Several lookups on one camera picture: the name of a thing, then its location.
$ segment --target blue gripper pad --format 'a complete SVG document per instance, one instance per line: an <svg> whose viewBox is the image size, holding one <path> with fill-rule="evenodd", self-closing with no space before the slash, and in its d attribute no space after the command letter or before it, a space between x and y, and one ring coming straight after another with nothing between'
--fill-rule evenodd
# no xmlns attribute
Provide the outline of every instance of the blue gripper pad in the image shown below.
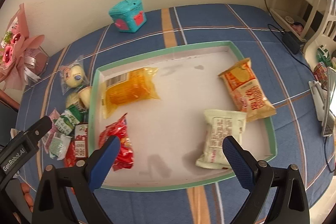
<svg viewBox="0 0 336 224"><path fill-rule="evenodd" d="M231 165L233 172L235 172L241 186L252 192L255 186L253 171L244 160L243 155L239 153L228 137L223 140L223 153Z"/></svg>
<svg viewBox="0 0 336 224"><path fill-rule="evenodd" d="M103 145L103 147L100 149L101 151L105 150L105 152L100 155L100 158L97 160L96 164L91 169L89 182L88 182L91 192L101 187L108 172L111 169L112 164L114 163L116 157L119 154L119 151L120 151L119 138L115 137L110 142L109 140L110 139L108 139L106 143Z"/></svg>

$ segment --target pink wrapping paper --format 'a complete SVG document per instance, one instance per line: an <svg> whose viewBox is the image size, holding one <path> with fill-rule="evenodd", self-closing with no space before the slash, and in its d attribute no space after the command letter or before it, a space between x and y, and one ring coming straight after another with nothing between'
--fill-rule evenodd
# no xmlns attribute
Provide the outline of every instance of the pink wrapping paper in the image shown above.
<svg viewBox="0 0 336 224"><path fill-rule="evenodd" d="M27 48L38 48L44 40L44 35L29 37L24 4L11 18L7 30L17 17L21 37L13 46L11 62L0 65L0 82L5 81L5 88L22 90L26 85L24 76L24 51Z"/></svg>

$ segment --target water stain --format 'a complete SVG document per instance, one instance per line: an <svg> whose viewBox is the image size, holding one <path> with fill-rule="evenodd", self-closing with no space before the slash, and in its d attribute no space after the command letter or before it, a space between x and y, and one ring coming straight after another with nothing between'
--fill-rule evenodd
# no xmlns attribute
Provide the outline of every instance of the water stain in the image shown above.
<svg viewBox="0 0 336 224"><path fill-rule="evenodd" d="M202 65L198 65L198 66L196 66L196 67L194 67L195 69L200 69L200 70L204 70L204 66L202 66Z"/></svg>
<svg viewBox="0 0 336 224"><path fill-rule="evenodd" d="M168 75L172 75L174 72L176 72L177 69L183 67L182 64L179 65L174 65L174 66L169 66L169 67L164 67L162 68L162 70L166 70L167 72L162 74L161 76L168 76Z"/></svg>
<svg viewBox="0 0 336 224"><path fill-rule="evenodd" d="M140 171L139 175L153 178L153 170L165 179L171 176L172 170L167 166L162 157L158 154L150 155L147 158L148 170Z"/></svg>
<svg viewBox="0 0 336 224"><path fill-rule="evenodd" d="M212 171L211 169L206 169L195 165L196 160L201 156L203 152L203 147L204 142L200 143L195 150L182 156L182 163L184 168L186 168L190 173L198 176L206 175Z"/></svg>

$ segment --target pink wrapper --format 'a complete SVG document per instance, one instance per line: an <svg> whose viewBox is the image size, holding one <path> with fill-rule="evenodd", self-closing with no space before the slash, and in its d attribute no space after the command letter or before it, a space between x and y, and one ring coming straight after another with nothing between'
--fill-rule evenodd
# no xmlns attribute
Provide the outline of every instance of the pink wrapper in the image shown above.
<svg viewBox="0 0 336 224"><path fill-rule="evenodd" d="M49 147L51 144L51 141L53 140L53 137L55 133L58 131L57 127L55 126L55 121L59 118L59 113L56 110L56 108L51 112L49 115L49 118L52 121L52 128L48 131L48 133L42 138L42 142L44 144L44 151L48 154L49 153Z"/></svg>

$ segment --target green tray rim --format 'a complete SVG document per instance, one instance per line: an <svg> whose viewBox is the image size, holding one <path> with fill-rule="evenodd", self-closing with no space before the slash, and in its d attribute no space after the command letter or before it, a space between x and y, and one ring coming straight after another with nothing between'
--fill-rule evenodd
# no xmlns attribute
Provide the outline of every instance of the green tray rim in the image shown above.
<svg viewBox="0 0 336 224"><path fill-rule="evenodd" d="M99 76L100 76L100 73L105 70L115 68L121 65L125 65L128 63L136 62L139 60L144 60L144 59L160 56L160 55L172 54L175 52L196 50L196 49L208 48L208 47L220 47L220 46L229 46L232 52L238 58L238 60L244 59L243 54L240 52L240 50L236 47L236 45L233 42L214 41L214 42L187 44L187 45L182 45L182 46L177 46L177 47L164 48L164 49L160 49L160 50L153 51L153 52L146 52L144 54L128 57L122 60L112 62L107 65L104 65L102 67L99 67L96 69L94 78L93 78L92 91L91 91L91 102L93 102L95 98L98 97ZM95 113L96 113L96 105L92 104L90 105L90 109L89 109L89 127L88 127L89 155L91 155L93 151L95 150L95 130L94 130ZM268 156L265 160L270 161L274 159L278 154L277 141L275 137L275 131L274 131L272 118L268 117L268 118L264 118L263 120L264 120L265 127L268 133L268 143L269 143L269 148L271 152L271 155ZM201 181L191 182L191 183L183 183L183 184L178 184L178 185L158 186L158 187L116 187L116 186L102 185L102 188L111 189L111 190L120 190L120 191L157 192L157 191L178 190L178 189L185 189L185 188L190 188L190 187L195 187L195 186L206 185L206 184L226 180L234 176L235 174L232 172L231 174L215 177L212 179L206 179L206 180L201 180Z"/></svg>

